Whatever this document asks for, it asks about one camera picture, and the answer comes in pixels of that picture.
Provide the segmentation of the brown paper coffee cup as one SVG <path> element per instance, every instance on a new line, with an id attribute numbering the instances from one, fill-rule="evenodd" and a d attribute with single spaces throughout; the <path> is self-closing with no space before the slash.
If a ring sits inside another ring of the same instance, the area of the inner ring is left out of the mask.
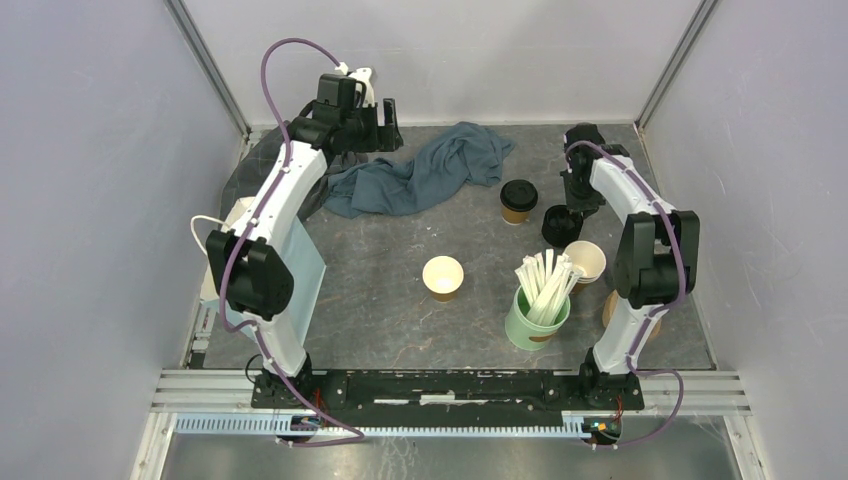
<path id="1" fill-rule="evenodd" d="M 520 225 L 526 222 L 529 214 L 529 211 L 516 211 L 507 206 L 502 206 L 501 208 L 501 216 L 509 225 Z"/>

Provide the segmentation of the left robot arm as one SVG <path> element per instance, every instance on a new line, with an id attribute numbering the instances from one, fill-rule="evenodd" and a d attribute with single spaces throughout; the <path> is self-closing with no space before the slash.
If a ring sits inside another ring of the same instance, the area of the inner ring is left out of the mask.
<path id="1" fill-rule="evenodd" d="M 224 327 L 253 337 L 265 370 L 278 377 L 276 394 L 290 407 L 314 394 L 302 330 L 325 271 L 311 241 L 293 244 L 298 211 L 335 157 L 403 144 L 395 102 L 377 101 L 373 75 L 370 67 L 322 75 L 315 99 L 282 127 L 280 153 L 246 211 L 206 239 Z"/>

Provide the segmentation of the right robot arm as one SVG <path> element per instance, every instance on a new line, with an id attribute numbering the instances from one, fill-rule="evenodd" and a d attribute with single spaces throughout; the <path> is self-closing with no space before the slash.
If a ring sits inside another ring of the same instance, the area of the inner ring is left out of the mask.
<path id="1" fill-rule="evenodd" d="M 665 313 L 696 282 L 700 219 L 663 200 L 639 174 L 621 146 L 607 143 L 595 124 L 564 134 L 562 172 L 569 212 L 582 218 L 608 205 L 623 230 L 612 276 L 618 295 L 601 339 L 580 367 L 577 392 L 591 408 L 638 387 L 638 357 Z"/>

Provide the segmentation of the black plastic cup lid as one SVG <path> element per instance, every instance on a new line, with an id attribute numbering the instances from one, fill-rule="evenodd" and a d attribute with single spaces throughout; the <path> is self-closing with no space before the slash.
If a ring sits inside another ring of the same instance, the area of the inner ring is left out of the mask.
<path id="1" fill-rule="evenodd" d="M 529 212 L 539 200 L 538 191 L 533 183 L 525 179 L 514 179 L 506 182 L 500 190 L 501 205 L 514 212 Z"/>

